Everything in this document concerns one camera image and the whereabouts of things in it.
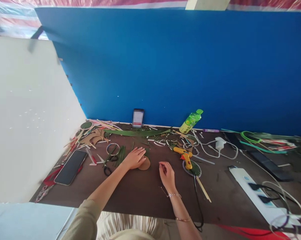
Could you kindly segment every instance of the white extension socket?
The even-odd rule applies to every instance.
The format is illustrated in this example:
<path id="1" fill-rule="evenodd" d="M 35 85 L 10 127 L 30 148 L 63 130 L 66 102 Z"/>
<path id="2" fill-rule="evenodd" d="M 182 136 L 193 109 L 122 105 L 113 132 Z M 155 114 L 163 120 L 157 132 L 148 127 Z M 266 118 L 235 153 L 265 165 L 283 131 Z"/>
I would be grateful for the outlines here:
<path id="1" fill-rule="evenodd" d="M 258 196 L 267 197 L 267 195 L 261 189 L 258 189 L 256 191 L 251 189 L 251 187 L 248 184 L 256 183 L 243 168 L 232 168 L 229 170 L 269 224 L 271 224 L 276 217 L 283 216 L 287 213 L 287 210 L 285 208 L 276 207 L 272 202 L 263 203 L 260 200 Z M 275 227 L 280 227 L 285 223 L 285 221 L 286 217 L 283 216 L 274 221 L 272 225 Z M 301 223 L 297 219 L 293 219 L 290 217 L 288 224 L 285 227 L 293 228 L 293 225 L 301 226 Z"/>

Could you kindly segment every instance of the black smartphone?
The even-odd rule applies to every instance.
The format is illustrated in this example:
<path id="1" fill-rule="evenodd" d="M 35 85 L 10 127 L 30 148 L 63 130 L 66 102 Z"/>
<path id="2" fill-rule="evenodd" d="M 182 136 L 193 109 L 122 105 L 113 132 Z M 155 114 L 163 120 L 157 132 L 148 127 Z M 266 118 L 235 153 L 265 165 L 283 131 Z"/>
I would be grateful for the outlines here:
<path id="1" fill-rule="evenodd" d="M 259 164 L 273 175 L 278 181 L 289 182 L 293 181 L 293 178 L 278 167 L 272 160 L 266 157 L 264 154 L 257 150 L 247 151 Z"/>
<path id="2" fill-rule="evenodd" d="M 228 139 L 228 141 L 232 144 L 234 144 L 236 147 L 238 147 L 238 150 L 246 151 L 246 148 L 244 145 L 242 145 L 239 141 L 239 139 L 236 137 L 234 133 L 230 132 L 224 132 L 225 137 Z"/>
<path id="3" fill-rule="evenodd" d="M 141 128 L 143 126 L 144 112 L 143 109 L 134 109 L 132 124 L 134 128 Z"/>
<path id="4" fill-rule="evenodd" d="M 87 152 L 75 150 L 56 176 L 54 182 L 67 186 L 70 185 L 87 155 Z"/>

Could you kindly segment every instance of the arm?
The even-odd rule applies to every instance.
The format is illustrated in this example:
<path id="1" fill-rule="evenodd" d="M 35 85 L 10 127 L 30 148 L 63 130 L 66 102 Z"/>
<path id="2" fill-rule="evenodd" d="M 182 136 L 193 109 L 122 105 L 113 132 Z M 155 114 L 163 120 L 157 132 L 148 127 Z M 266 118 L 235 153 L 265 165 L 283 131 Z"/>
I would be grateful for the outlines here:
<path id="1" fill-rule="evenodd" d="M 175 172 L 168 162 L 159 162 L 159 173 L 161 181 L 163 182 L 167 193 L 178 193 L 175 186 Z M 195 228 L 195 225 L 192 222 L 188 211 L 183 201 L 181 200 L 181 197 L 174 195 L 170 198 L 170 201 L 174 209 L 174 214 L 176 217 L 176 222 L 181 240 L 201 240 L 199 232 Z"/>
<path id="2" fill-rule="evenodd" d="M 118 183 L 128 170 L 138 168 L 146 160 L 144 158 L 145 153 L 146 151 L 142 147 L 138 149 L 136 147 L 132 150 L 118 168 L 89 196 L 88 199 L 95 201 L 102 211 Z"/>
<path id="3" fill-rule="evenodd" d="M 135 148 L 127 155 L 119 167 L 80 205 L 62 240 L 96 239 L 100 212 L 127 171 L 143 164 L 145 152 L 144 148 Z"/>

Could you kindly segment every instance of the striped tarp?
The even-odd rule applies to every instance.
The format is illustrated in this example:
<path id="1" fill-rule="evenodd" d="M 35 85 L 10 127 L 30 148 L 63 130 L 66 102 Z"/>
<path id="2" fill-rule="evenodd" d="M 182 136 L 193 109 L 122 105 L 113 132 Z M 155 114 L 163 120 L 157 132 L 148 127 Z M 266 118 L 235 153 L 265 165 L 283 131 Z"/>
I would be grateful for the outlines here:
<path id="1" fill-rule="evenodd" d="M 36 7 L 170 8 L 184 10 L 177 0 L 0 0 L 0 36 L 30 38 L 40 27 Z M 45 33 L 39 39 L 47 39 Z"/>
<path id="2" fill-rule="evenodd" d="M 40 27 L 36 7 L 170 8 L 184 10 L 187 0 L 0 0 L 0 36 L 30 38 Z M 230 0 L 228 10 L 301 11 L 301 0 Z M 43 33 L 39 39 L 47 39 Z"/>

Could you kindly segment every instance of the woman's left hand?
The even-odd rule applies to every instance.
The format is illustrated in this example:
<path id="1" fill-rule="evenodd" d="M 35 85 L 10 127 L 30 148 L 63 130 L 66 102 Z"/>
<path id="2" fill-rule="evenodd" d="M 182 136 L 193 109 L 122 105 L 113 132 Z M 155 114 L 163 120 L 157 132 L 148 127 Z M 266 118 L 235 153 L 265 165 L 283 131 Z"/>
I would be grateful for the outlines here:
<path id="1" fill-rule="evenodd" d="M 122 165 L 126 166 L 127 169 L 135 169 L 140 167 L 146 160 L 144 158 L 144 154 L 146 153 L 146 150 L 142 147 L 138 148 L 135 147 L 134 150 L 132 150 L 127 157 L 123 160 L 121 163 Z"/>

